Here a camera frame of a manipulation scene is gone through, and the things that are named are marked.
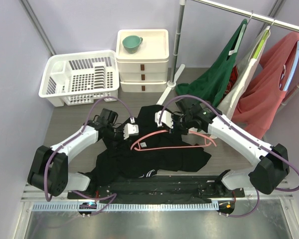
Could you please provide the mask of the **pink hanger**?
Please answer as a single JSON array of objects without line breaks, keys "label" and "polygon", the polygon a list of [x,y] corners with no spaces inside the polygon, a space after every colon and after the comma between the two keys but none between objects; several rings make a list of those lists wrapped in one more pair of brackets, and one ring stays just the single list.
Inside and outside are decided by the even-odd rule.
[{"label": "pink hanger", "polygon": [[215,147],[217,146],[216,142],[209,136],[206,136],[205,134],[195,132],[193,130],[189,130],[189,134],[194,134],[199,137],[204,138],[204,145],[191,145],[191,146],[166,146],[166,147],[156,147],[156,148],[147,148],[147,149],[141,149],[141,141],[144,139],[147,139],[151,136],[161,134],[161,133],[167,133],[167,130],[158,130],[149,134],[146,134],[145,136],[139,138],[136,140],[130,147],[130,150],[135,150],[135,151],[154,151],[154,150],[163,150],[163,149],[185,149],[185,148],[204,148],[204,147],[209,147],[210,145],[214,145]]}]

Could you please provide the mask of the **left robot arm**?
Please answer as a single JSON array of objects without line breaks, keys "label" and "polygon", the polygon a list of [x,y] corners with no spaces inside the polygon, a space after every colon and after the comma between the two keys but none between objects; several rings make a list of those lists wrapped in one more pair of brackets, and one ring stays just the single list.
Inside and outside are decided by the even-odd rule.
[{"label": "left robot arm", "polygon": [[118,114],[102,109],[100,115],[88,120],[77,132],[51,147],[40,146],[32,161],[27,177],[29,185],[44,191],[47,183],[47,194],[57,197],[64,191],[79,191],[86,199],[96,193],[96,186],[84,173],[70,173],[69,163],[88,146],[101,139],[119,141],[123,133],[114,128]]}]

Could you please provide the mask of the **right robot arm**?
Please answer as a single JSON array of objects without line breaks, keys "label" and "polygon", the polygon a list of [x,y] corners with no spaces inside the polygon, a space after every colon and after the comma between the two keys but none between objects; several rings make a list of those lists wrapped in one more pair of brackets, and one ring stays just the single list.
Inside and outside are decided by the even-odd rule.
[{"label": "right robot arm", "polygon": [[203,130],[227,143],[252,165],[243,170],[226,170],[221,173],[220,181],[215,184],[219,196],[228,196],[233,190],[245,187],[254,187],[269,195],[289,174],[288,151],[283,145],[272,146],[255,138],[230,122],[219,110],[211,110],[195,99],[183,98],[176,105],[182,113],[173,119],[176,129]]}]

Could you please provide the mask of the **black t shirt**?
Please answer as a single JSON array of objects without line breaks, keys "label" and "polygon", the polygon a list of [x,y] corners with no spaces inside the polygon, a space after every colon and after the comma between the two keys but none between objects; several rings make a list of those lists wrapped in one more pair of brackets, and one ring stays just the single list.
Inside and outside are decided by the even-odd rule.
[{"label": "black t shirt", "polygon": [[[204,167],[211,154],[203,148],[163,149],[154,151],[130,150],[131,145],[140,137],[158,130],[154,122],[154,114],[162,110],[162,106],[141,107],[136,124],[139,135],[129,139],[129,147],[109,149],[109,139],[104,139],[106,150],[97,156],[95,168],[88,174],[90,179],[109,178],[121,175],[126,178],[151,177],[158,170],[197,172]],[[180,134],[161,133],[141,141],[141,149],[191,146],[184,142]]]}]

